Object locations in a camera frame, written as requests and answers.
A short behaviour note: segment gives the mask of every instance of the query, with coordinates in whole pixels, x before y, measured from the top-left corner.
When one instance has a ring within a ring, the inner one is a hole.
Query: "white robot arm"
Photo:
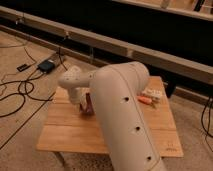
[[[108,65],[82,73],[72,67],[59,79],[70,101],[78,103],[79,87],[90,87],[94,112],[116,171],[166,171],[137,101],[149,72],[139,62]]]

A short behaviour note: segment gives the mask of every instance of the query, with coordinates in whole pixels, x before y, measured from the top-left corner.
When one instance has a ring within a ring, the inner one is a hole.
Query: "speckled floor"
[[[0,32],[0,47],[17,45],[20,42],[14,36]],[[37,61],[50,56],[53,51],[29,42],[26,46],[28,52]],[[84,70],[95,68],[92,65],[67,57],[65,65],[78,65]],[[4,74],[15,73],[16,67],[23,64],[31,64],[23,47],[0,48],[0,78]],[[26,78],[35,67],[17,74],[8,76],[4,81],[20,80]],[[39,98],[47,98],[57,86],[57,78],[64,72],[62,66],[51,74],[34,81],[35,92],[33,95]],[[8,86],[5,94],[17,91],[17,85]],[[42,102],[27,100],[25,106],[17,113],[6,118],[0,118],[0,146],[10,137],[13,132],[41,105]],[[15,109],[20,104],[19,97],[11,97],[6,101],[0,101],[0,114]],[[174,114],[180,140],[183,146],[183,158],[164,158],[164,162],[170,171],[211,171],[213,170],[213,153],[209,151],[204,141],[204,135],[200,125],[200,115],[203,106],[195,102],[173,95],[170,106]],[[46,104],[36,115],[13,137],[4,148],[0,150],[1,171],[103,171],[112,170],[110,159],[107,155],[62,153],[68,166],[63,168],[54,154],[36,150],[36,143],[42,129],[48,104]]]

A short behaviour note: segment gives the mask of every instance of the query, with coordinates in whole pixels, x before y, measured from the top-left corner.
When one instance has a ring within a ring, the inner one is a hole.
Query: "black cable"
[[[6,77],[8,77],[10,75],[14,76],[14,75],[17,75],[17,74],[18,74],[18,72],[14,73],[14,74],[5,74],[5,75],[3,75],[2,79],[1,79],[1,82],[4,83],[4,79],[6,79]],[[3,88],[3,90],[0,93],[0,97],[4,94],[4,92],[5,92],[6,89],[7,89],[7,86],[4,85],[4,88]]]
[[[0,118],[7,117],[7,116],[10,116],[10,115],[12,115],[12,114],[18,112],[18,111],[24,106],[24,104],[26,103],[26,97],[25,97],[23,94],[20,94],[20,93],[12,93],[12,94],[9,94],[9,95],[7,95],[7,96],[1,98],[0,101],[3,101],[4,99],[9,98],[9,97],[11,97],[11,96],[21,96],[21,97],[23,98],[23,101],[22,101],[21,105],[20,105],[18,108],[16,108],[14,111],[9,112],[9,113],[7,113],[7,114],[3,114],[3,115],[1,114],[1,115],[0,115]]]
[[[37,64],[37,61],[29,54],[29,52],[27,51],[26,47],[24,46],[24,51],[27,54],[27,56],[33,61],[32,64],[30,64],[30,66]]]
[[[26,103],[26,97],[25,97],[25,95],[27,95],[28,93],[31,93],[31,92],[34,90],[34,85],[33,85],[33,83],[31,83],[30,81],[39,79],[39,78],[41,78],[41,77],[44,75],[44,74],[42,73],[42,74],[39,75],[38,77],[30,78],[36,71],[37,71],[37,69],[34,70],[34,71],[28,76],[28,78],[26,79],[26,80],[27,80],[27,83],[26,83],[26,84],[30,84],[30,85],[32,86],[32,88],[31,88],[30,90],[27,90],[27,88],[26,88],[26,89],[25,89],[25,93],[23,93],[23,92],[21,92],[21,91],[18,91],[18,93],[11,93],[11,94],[9,94],[9,95],[7,95],[7,96],[5,96],[5,97],[3,97],[3,98],[0,99],[0,101],[3,101],[3,100],[5,100],[5,99],[7,99],[7,98],[9,98],[9,97],[11,97],[11,96],[21,96],[21,97],[23,98],[23,101],[22,101],[21,105],[20,105],[17,109],[15,109],[15,110],[12,111],[12,112],[6,113],[6,114],[1,114],[1,115],[0,115],[0,118],[7,117],[7,116],[10,116],[10,115],[12,115],[12,114],[18,112],[18,111],[24,106],[24,104]],[[4,86],[4,85],[7,85],[7,84],[12,84],[12,83],[20,83],[20,84],[21,84],[22,82],[25,82],[26,80],[9,81],[9,82],[5,82],[5,83],[3,83],[3,84],[0,84],[0,86]]]
[[[64,69],[67,71],[68,69],[67,69],[67,67],[64,65],[64,63],[63,63],[63,61],[62,61],[62,59],[61,59],[61,46],[59,46],[58,47],[58,57],[59,57],[59,59],[60,59],[60,62],[61,62],[61,65],[64,67]]]
[[[203,109],[203,112],[201,114],[201,125],[202,125],[202,128],[203,128],[205,134],[207,134],[209,137],[213,138],[213,135],[208,131],[208,129],[206,129],[206,127],[204,125],[204,115],[205,115],[205,111],[206,111],[208,106],[212,107],[211,97],[209,97],[209,99],[207,100],[205,107]]]
[[[6,48],[16,48],[16,47],[23,47],[23,46],[26,46],[27,43],[29,42],[30,40],[30,35],[29,35],[29,39],[27,39],[25,42],[22,42],[22,41],[19,41],[21,44],[19,45],[9,45],[9,46],[0,46],[1,49],[6,49]]]
[[[49,100],[53,97],[55,93],[51,94],[49,96]],[[36,111],[34,111],[32,113],[32,115],[30,115],[30,117],[1,145],[0,150],[2,150],[9,142],[10,140],[29,122],[29,120],[47,103],[47,101],[44,101],[41,106],[38,107],[38,109],[36,109]]]
[[[213,149],[212,147],[210,146],[207,138],[209,137],[209,130],[210,130],[210,125],[211,125],[211,108],[212,108],[212,104],[213,104],[213,99],[212,101],[210,102],[210,105],[209,105],[209,115],[208,115],[208,127],[207,127],[207,132],[206,132],[206,135],[205,135],[205,141],[206,141],[206,144],[208,145],[209,149],[213,152]]]
[[[15,37],[15,39],[17,40],[17,41],[19,41],[20,43],[22,43],[23,44],[23,48],[24,48],[24,51],[25,51],[25,53],[27,54],[27,56],[33,61],[33,63],[31,64],[31,66],[32,65],[35,65],[36,63],[37,63],[37,61],[29,54],[29,52],[27,51],[27,49],[26,49],[26,45],[27,44],[24,44],[21,40],[19,40],[17,37]]]
[[[27,97],[29,97],[30,99],[36,100],[36,101],[51,101],[51,100],[49,100],[49,99],[39,99],[39,98],[36,98],[36,97],[32,97],[32,96],[30,96],[30,93],[31,93],[32,91],[31,91],[31,92],[27,92],[27,83],[29,83],[29,81],[32,80],[32,79],[30,79],[30,77],[31,77],[32,75],[33,75],[33,74],[31,74],[26,80],[20,82],[20,84],[19,84],[19,86],[18,86],[18,92],[19,92],[19,93],[22,93],[22,92],[21,92],[21,86],[24,85],[24,91],[25,91],[24,94],[25,94]],[[42,73],[42,74],[41,74],[39,77],[37,77],[36,79],[41,78],[43,75],[44,75],[44,73]]]

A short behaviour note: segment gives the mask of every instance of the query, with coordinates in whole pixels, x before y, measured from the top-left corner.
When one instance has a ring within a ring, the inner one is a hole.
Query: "wooden table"
[[[155,145],[163,157],[182,157],[183,151],[160,77],[151,77],[148,87],[161,90],[163,98],[153,108],[141,104]],[[67,91],[58,87],[41,132],[38,150],[59,152],[108,153],[95,115],[82,116],[68,100]]]

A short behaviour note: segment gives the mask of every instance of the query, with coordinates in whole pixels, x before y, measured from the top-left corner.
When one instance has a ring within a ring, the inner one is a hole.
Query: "metal rail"
[[[52,33],[61,37],[102,49],[117,55],[140,61],[151,66],[164,69],[185,77],[213,85],[213,68],[198,62],[190,61],[178,56],[144,48],[125,41],[117,40],[90,31],[68,26],[20,11],[0,6],[0,16],[21,22],[32,28]]]

